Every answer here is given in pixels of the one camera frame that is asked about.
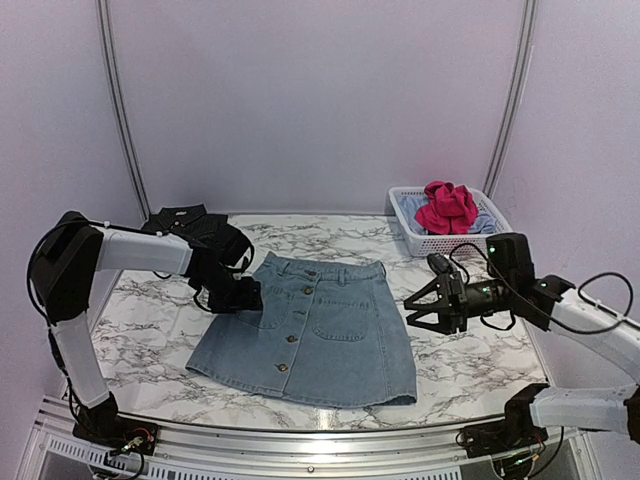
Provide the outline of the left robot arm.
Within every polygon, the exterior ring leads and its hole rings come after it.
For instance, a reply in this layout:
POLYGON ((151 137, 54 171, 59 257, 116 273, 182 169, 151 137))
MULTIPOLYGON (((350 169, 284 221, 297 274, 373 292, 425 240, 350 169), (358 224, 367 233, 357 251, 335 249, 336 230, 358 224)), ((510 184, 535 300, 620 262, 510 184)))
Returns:
POLYGON ((164 207, 139 228, 65 212, 34 247, 26 286, 67 383, 74 436, 115 447, 140 438, 147 450, 157 434, 155 424, 121 416, 101 371, 92 340, 97 316, 105 309, 91 306, 96 275, 139 271, 179 276, 196 297, 207 297, 198 305, 204 311, 259 311, 260 283, 246 273, 254 256, 251 240, 227 215, 210 213, 202 204, 164 207))

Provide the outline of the aluminium front rail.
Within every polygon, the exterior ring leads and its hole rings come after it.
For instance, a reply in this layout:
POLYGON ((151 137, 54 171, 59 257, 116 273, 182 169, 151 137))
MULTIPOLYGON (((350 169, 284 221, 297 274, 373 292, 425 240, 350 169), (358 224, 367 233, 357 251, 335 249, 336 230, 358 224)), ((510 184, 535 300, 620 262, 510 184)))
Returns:
POLYGON ((144 479, 494 479, 520 456, 541 455, 535 479, 597 479, 586 438, 567 429, 544 446, 468 457, 462 430, 478 420, 424 428, 353 431, 249 430, 155 420, 152 454, 109 457, 106 446, 74 437, 64 404, 41 406, 18 476, 37 479, 53 459, 76 477, 91 470, 144 479))

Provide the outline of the black pinstriped shirt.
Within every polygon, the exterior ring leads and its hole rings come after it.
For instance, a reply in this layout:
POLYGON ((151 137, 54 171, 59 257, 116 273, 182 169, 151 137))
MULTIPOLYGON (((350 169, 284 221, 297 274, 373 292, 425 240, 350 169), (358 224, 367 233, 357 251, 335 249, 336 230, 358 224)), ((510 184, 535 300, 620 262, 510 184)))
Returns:
POLYGON ((216 233, 227 221, 226 214, 209 213, 203 204, 163 207, 149 216, 141 230, 153 234, 161 232, 197 239, 216 233))

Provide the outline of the red garment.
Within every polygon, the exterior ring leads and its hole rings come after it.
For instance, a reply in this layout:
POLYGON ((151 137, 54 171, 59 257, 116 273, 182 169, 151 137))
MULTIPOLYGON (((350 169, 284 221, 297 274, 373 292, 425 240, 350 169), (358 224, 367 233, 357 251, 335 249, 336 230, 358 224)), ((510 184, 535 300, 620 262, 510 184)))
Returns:
POLYGON ((415 214, 416 222, 435 235, 466 235, 474 225, 479 210, 473 195, 464 185, 435 181, 424 193, 427 203, 415 214))

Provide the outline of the grey denim jeans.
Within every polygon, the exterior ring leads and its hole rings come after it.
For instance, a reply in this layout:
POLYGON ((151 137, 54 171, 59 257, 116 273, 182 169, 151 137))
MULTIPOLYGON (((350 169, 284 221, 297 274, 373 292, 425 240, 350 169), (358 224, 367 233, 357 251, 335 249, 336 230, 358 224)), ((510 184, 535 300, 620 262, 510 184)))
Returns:
POLYGON ((315 407, 417 402, 410 338, 382 262, 268 253, 262 311, 214 318, 186 363, 217 383, 315 407))

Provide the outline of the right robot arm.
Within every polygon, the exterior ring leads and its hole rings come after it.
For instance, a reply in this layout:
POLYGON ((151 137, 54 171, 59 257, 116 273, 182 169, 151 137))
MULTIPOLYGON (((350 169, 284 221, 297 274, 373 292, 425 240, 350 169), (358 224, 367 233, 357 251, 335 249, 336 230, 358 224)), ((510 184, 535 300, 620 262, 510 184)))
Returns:
POLYGON ((639 440, 639 325, 557 275, 535 273, 521 233, 489 236, 479 251, 488 279, 471 282, 452 257, 428 255, 434 279, 408 297, 409 325, 442 335, 462 333, 471 319, 486 324, 508 313, 523 321, 551 375, 506 401, 499 421, 465 427, 469 457, 522 448, 546 439, 550 427, 614 432, 639 440))

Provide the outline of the white plastic laundry basket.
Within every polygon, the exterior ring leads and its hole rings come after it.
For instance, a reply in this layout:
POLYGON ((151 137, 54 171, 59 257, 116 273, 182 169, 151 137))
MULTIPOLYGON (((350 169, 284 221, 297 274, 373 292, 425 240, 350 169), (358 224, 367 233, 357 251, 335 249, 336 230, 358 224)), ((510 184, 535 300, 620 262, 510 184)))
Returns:
MULTIPOLYGON (((479 213, 486 212, 494 217, 496 232, 493 234, 512 232, 512 227, 504 215, 483 192, 474 188, 469 188, 469 191, 473 195, 479 213)), ((424 188, 420 186, 398 186, 391 187, 388 190, 388 199, 395 214, 398 229, 410 255, 414 257, 426 257, 430 253, 449 254, 454 247, 466 242, 472 243, 480 247, 483 251, 486 251, 485 239, 492 234, 435 235, 428 233, 428 235, 418 235, 413 233, 397 203, 398 198, 401 196, 426 195, 424 188)))

